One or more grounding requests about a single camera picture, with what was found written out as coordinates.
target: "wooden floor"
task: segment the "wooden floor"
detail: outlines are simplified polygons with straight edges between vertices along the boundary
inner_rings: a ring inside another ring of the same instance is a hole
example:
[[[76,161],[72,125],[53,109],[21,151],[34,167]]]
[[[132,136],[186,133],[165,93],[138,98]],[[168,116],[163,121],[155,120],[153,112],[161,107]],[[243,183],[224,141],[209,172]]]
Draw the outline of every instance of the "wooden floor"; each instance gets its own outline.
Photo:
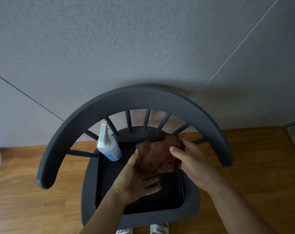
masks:
[[[279,232],[295,233],[295,147],[285,129],[264,127],[224,131],[235,154],[231,168],[218,163],[210,146],[200,147],[218,170]],[[184,134],[193,140],[199,133]],[[95,142],[74,149],[92,152]],[[36,173],[45,146],[2,149],[0,233],[78,233],[80,194],[88,159],[67,155],[53,187],[42,190]],[[170,223],[170,233],[226,233],[207,193],[200,190],[196,216]],[[136,228],[149,233],[149,227]]]

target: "brown cloth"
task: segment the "brown cloth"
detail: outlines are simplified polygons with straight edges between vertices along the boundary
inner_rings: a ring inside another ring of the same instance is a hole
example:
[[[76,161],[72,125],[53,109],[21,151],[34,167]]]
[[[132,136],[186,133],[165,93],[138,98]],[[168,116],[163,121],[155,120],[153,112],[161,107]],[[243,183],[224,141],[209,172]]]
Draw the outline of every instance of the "brown cloth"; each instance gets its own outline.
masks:
[[[148,177],[177,171],[181,160],[170,153],[170,146],[184,150],[179,137],[173,134],[166,134],[160,141],[145,141],[137,144],[136,148],[140,151],[140,156],[135,164],[137,171]]]

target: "wall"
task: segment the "wall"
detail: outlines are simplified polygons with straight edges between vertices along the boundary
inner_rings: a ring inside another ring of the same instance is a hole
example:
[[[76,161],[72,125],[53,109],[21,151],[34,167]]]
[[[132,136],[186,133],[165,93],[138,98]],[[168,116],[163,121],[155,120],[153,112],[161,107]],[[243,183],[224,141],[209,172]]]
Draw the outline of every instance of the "wall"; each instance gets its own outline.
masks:
[[[0,77],[33,99],[30,114],[46,111],[34,124],[50,128],[36,140],[30,124],[0,146],[47,143],[53,120],[139,83],[182,93],[223,129],[283,124],[295,120],[295,0],[0,0]],[[1,107],[5,135],[25,121],[14,112]],[[124,114],[111,120],[126,127]]]

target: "white spray bottle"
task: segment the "white spray bottle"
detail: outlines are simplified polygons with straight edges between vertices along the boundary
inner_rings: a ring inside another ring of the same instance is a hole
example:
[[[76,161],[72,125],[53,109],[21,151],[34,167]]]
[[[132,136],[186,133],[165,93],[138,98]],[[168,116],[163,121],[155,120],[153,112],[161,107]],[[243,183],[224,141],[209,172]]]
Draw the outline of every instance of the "white spray bottle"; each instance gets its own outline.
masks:
[[[107,132],[106,121],[102,121],[97,148],[111,161],[117,161],[122,155],[117,141]]]

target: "left hand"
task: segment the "left hand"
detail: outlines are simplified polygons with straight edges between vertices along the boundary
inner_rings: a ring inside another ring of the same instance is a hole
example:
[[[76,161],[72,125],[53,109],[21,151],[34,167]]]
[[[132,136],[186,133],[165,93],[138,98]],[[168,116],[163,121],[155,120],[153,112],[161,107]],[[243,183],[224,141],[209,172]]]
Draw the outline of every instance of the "left hand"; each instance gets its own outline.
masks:
[[[161,186],[157,185],[152,188],[146,188],[159,181],[159,177],[142,177],[134,169],[134,165],[139,157],[139,150],[136,149],[134,154],[129,158],[118,177],[114,181],[111,191],[116,192],[121,201],[126,206],[145,195],[150,195],[160,191]]]

